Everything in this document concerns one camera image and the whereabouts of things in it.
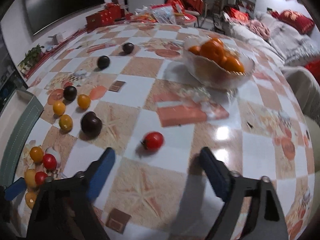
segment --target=blanket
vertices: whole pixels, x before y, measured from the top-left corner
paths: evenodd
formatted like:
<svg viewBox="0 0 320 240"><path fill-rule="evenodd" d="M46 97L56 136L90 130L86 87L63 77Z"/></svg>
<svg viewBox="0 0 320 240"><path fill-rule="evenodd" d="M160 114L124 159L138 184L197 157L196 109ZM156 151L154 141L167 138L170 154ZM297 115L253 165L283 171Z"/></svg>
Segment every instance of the blanket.
<svg viewBox="0 0 320 240"><path fill-rule="evenodd" d="M238 23L238 24L247 26L251 32L257 34L259 37L263 38L265 41L267 41L270 38L269 28L258 20L250 20L247 22L244 22L235 18L230 18L228 20L233 23Z"/></svg>

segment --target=chocolate bar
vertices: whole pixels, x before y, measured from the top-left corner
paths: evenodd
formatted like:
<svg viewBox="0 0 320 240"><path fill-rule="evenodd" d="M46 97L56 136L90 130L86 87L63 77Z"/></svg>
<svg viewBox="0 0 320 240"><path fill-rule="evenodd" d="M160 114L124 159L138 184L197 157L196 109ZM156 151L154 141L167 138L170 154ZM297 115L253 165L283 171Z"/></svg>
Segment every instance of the chocolate bar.
<svg viewBox="0 0 320 240"><path fill-rule="evenodd" d="M122 88L124 84L124 81L117 80L111 85L111 87L108 90L112 92L119 92L119 90Z"/></svg>
<svg viewBox="0 0 320 240"><path fill-rule="evenodd" d="M130 215L114 208L113 210L111 210L108 216L106 226L120 234L123 234L125 226L127 225L130 218Z"/></svg>

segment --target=red box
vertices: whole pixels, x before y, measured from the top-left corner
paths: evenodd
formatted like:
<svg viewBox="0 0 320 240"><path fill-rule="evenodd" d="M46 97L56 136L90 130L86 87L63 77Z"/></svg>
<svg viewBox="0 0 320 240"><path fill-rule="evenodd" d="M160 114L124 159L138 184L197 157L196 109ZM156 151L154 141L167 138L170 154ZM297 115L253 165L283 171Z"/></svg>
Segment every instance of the red box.
<svg viewBox="0 0 320 240"><path fill-rule="evenodd" d="M113 21L109 20L109 13L107 10L99 11L95 14L86 17L87 32L92 32L96 28L110 25Z"/></svg>

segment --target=tangerine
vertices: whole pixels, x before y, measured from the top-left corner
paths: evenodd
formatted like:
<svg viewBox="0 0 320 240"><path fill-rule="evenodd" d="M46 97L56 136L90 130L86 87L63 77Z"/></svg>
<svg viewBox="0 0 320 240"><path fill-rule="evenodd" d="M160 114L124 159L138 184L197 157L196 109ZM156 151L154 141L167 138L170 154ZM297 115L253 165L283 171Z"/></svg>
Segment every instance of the tangerine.
<svg viewBox="0 0 320 240"><path fill-rule="evenodd" d="M225 56L225 50L218 42L210 40L201 46L200 56L220 64L222 58Z"/></svg>
<svg viewBox="0 0 320 240"><path fill-rule="evenodd" d="M220 40L219 38L212 38L211 41L216 41L216 42L219 43L222 47L224 46L224 43L223 43L222 40Z"/></svg>
<svg viewBox="0 0 320 240"><path fill-rule="evenodd" d="M201 49L200 46L192 46L188 49L188 51L190 51L195 55L200 55L200 49Z"/></svg>
<svg viewBox="0 0 320 240"><path fill-rule="evenodd" d="M35 163L40 163L43 158L43 150L39 146L34 146L31 148L29 155Z"/></svg>
<svg viewBox="0 0 320 240"><path fill-rule="evenodd" d="M244 72L242 63L233 56L227 57L227 60L221 67L227 71Z"/></svg>
<svg viewBox="0 0 320 240"><path fill-rule="evenodd" d="M84 94L79 95L77 101L78 101L79 107L83 110L87 110L91 104L90 97Z"/></svg>
<svg viewBox="0 0 320 240"><path fill-rule="evenodd" d="M66 110L66 105L61 100L55 101L55 103L53 104L53 112L56 115L58 116L63 115L65 110Z"/></svg>
<svg viewBox="0 0 320 240"><path fill-rule="evenodd" d="M59 126L65 132L71 131L73 127L72 118L67 114L62 115L59 119Z"/></svg>

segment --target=fruit bowl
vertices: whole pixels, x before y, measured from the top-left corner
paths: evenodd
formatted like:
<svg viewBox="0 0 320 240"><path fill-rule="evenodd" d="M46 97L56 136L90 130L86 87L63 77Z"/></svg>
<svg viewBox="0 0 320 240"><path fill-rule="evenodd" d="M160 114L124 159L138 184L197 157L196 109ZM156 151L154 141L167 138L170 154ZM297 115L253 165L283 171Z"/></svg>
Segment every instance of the fruit bowl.
<svg viewBox="0 0 320 240"><path fill-rule="evenodd" d="M246 83L255 70L255 62L253 59L241 53L236 46L225 44L225 48L231 51L238 51L239 61L243 64L245 72L227 71L213 60L197 56L188 51L192 46L201 46L209 39L209 37L194 36L189 36L185 39L183 61L189 73L201 84L214 89L232 90Z"/></svg>

